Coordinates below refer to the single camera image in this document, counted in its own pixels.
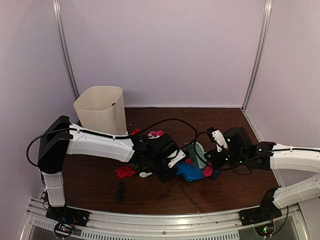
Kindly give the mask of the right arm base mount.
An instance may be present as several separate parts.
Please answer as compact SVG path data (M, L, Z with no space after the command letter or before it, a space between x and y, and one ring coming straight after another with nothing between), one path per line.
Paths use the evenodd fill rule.
M275 219L282 216L278 208L258 206L239 212L242 226L254 225L255 233L262 238L270 237L275 232Z

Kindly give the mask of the mint green hand brush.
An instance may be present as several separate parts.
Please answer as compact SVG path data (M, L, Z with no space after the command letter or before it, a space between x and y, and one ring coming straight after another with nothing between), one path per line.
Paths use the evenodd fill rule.
M205 150L199 142L192 143L186 147L189 153L190 163L189 165L204 170L207 165L207 160L205 159Z

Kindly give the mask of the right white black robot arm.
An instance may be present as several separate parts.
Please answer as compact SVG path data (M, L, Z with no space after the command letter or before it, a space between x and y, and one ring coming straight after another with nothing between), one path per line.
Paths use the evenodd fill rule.
M205 132L216 148L204 157L211 167L221 171L245 166L249 170L301 170L315 175L286 187L268 190L261 206L256 210L259 220L268 220L276 209L320 196L319 148L293 147L272 141L253 144L243 127L233 127L225 132L210 127Z

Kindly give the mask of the blue plastic dustpan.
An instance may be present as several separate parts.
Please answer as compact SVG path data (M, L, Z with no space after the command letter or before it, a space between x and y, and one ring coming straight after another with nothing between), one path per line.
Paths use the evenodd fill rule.
M206 178L203 171L184 162L177 165L177 175L182 176L187 182L194 182Z

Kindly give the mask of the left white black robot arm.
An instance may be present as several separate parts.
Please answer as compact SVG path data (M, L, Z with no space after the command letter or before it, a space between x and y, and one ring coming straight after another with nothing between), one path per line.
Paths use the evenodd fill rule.
M63 164L66 155L88 155L146 167L162 183L176 175L175 165L186 157L167 133L151 137L140 132L133 135L111 135L70 123L62 115L40 138L37 166L43 176L48 203L61 222L72 218L66 207L63 186Z

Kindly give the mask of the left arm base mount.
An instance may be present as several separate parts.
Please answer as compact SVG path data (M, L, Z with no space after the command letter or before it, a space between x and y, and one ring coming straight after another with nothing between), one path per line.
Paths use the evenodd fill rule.
M58 238L65 239L76 233L78 231L77 227L87 226L90 213L86 210L80 210L68 206L49 206L45 216L48 219L52 219L57 222L53 227L53 233Z

